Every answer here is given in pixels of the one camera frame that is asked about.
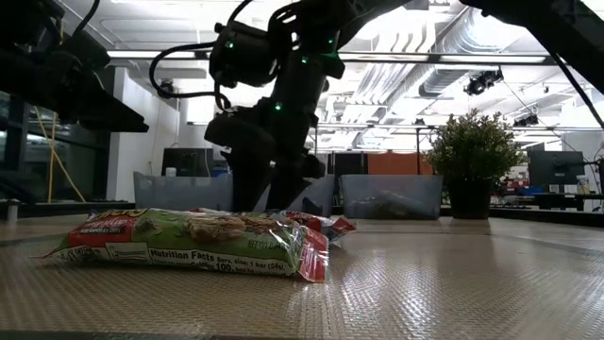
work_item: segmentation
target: table surface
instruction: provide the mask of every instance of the table surface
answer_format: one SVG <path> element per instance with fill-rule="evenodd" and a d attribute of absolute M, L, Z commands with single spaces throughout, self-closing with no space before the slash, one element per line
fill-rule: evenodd
<path fill-rule="evenodd" d="M 598 339 L 604 233 L 517 220 L 357 221 L 330 279 L 41 255 L 85 216 L 0 227 L 0 338 Z"/>

